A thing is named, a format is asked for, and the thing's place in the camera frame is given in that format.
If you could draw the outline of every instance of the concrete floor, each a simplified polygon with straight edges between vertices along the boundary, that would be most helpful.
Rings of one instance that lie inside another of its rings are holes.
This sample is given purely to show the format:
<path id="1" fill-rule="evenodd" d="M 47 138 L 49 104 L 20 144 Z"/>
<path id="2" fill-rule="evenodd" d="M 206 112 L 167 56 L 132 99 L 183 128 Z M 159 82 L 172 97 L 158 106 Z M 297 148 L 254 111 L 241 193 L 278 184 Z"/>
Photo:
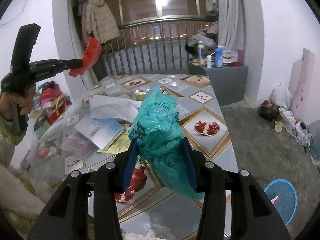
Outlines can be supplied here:
<path id="1" fill-rule="evenodd" d="M 259 117 L 247 101 L 221 107 L 239 169 L 247 169 L 264 189 L 274 179 L 290 181 L 297 191 L 296 213 L 287 226 L 294 239 L 320 201 L 320 174 L 309 155 L 285 130 Z"/>

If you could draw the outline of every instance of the person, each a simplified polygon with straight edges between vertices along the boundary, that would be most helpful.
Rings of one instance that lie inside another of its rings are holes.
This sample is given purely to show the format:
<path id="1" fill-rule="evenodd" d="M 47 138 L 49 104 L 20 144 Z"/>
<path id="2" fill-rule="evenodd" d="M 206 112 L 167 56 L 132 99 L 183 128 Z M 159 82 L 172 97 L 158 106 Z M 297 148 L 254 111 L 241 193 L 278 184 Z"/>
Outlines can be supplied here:
<path id="1" fill-rule="evenodd" d="M 12 102 L 17 103 L 21 107 L 20 114 L 30 114 L 35 93 L 35 85 L 29 88 L 25 98 L 13 92 L 0 93 L 0 209 L 23 239 L 27 239 L 45 203 L 37 197 L 35 189 L 27 178 L 17 178 L 9 171 L 14 147 L 26 134 L 26 131 L 21 133 L 14 131 L 11 107 Z M 89 235 L 90 239 L 93 239 L 93 232 L 89 232 Z M 122 235 L 124 240 L 158 239 L 125 231 L 122 231 Z"/>

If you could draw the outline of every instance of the table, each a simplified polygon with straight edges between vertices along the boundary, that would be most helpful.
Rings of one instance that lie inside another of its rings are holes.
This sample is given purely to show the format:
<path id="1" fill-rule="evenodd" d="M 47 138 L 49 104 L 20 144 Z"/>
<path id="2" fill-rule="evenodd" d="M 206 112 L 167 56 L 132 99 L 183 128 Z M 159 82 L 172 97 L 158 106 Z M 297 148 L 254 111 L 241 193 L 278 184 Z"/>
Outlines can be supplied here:
<path id="1" fill-rule="evenodd" d="M 231 139 L 207 76 L 145 74 L 107 77 L 101 81 L 101 87 L 86 92 L 81 99 L 102 93 L 111 97 L 134 99 L 136 90 L 152 89 L 157 86 L 176 97 L 179 124 L 183 127 L 192 147 L 202 151 L 207 159 L 212 160 L 221 168 L 238 172 Z M 56 129 L 58 134 L 61 134 L 57 141 L 74 128 L 76 123 L 66 126 L 66 120 L 69 117 L 79 114 L 79 119 L 82 119 L 90 113 L 90 109 L 83 110 L 82 108 L 81 100 L 78 100 L 73 104 L 72 110 L 67 111 L 65 119 L 60 120 L 60 124 L 55 124 L 58 127 Z M 196 137 L 197 133 L 194 132 L 193 127 L 198 120 L 217 122 L 220 125 L 219 133 L 212 137 L 201 135 Z M 72 158 L 59 149 L 59 145 L 57 148 L 56 155 L 35 167 L 36 172 L 53 187 L 57 187 L 67 177 L 66 162 Z M 114 156 L 113 154 L 98 154 L 95 151 L 84 161 L 79 161 L 75 169 L 79 169 L 82 173 L 96 170 L 104 163 L 112 161 Z M 172 192 L 157 179 L 149 168 L 145 174 L 147 176 L 146 186 L 136 192 L 134 200 L 131 203 L 117 204 L 121 228 L 128 232 L 168 240 L 195 239 L 203 200 L 194 201 Z M 91 216 L 93 216 L 93 198 L 94 195 L 89 198 L 88 206 L 88 214 Z M 226 191 L 225 235 L 230 236 L 230 233 L 231 200 L 230 191 Z"/>
<path id="2" fill-rule="evenodd" d="M 229 105 L 244 99 L 245 87 L 247 85 L 248 66 L 230 67 L 223 65 L 222 68 L 207 68 L 193 65 L 188 62 L 190 75 L 207 75 L 220 106 Z"/>

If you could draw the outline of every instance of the fuzzy green sleeve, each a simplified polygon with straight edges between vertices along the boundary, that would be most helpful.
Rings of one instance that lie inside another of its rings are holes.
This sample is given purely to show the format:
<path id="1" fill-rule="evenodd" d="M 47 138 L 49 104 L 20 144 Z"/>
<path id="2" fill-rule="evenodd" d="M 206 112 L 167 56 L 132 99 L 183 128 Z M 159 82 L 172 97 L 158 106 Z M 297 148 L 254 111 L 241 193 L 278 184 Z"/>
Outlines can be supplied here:
<path id="1" fill-rule="evenodd" d="M 0 117 L 0 139 L 4 139 L 7 143 L 16 146 L 22 141 L 25 135 L 26 131 L 16 133 L 13 129 L 13 122 L 7 122 Z"/>

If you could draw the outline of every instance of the jacket hood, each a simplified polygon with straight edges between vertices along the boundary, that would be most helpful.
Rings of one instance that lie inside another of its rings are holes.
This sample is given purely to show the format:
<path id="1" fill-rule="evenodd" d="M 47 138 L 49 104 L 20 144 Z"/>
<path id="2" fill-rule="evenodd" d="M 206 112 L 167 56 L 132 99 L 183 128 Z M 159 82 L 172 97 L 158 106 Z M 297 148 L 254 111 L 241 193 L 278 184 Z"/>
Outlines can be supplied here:
<path id="1" fill-rule="evenodd" d="M 89 0 L 89 3 L 92 3 L 93 5 L 96 6 L 103 6 L 105 4 L 104 0 Z"/>

